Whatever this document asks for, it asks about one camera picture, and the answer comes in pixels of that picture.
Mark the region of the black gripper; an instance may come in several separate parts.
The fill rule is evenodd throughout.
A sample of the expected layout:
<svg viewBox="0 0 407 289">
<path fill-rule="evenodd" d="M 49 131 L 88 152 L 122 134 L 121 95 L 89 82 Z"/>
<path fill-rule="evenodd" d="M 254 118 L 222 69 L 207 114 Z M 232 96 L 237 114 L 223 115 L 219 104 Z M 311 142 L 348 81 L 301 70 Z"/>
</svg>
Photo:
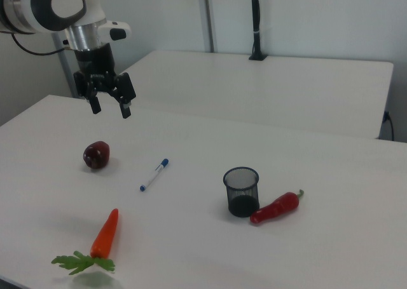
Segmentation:
<svg viewBox="0 0 407 289">
<path fill-rule="evenodd" d="M 75 57 L 79 65 L 79 71 L 73 74 L 76 90 L 90 104 L 92 112 L 98 114 L 101 111 L 97 91 L 106 91 L 119 103 L 122 117 L 129 118 L 136 93 L 128 73 L 116 75 L 111 45 L 76 50 Z"/>
</svg>

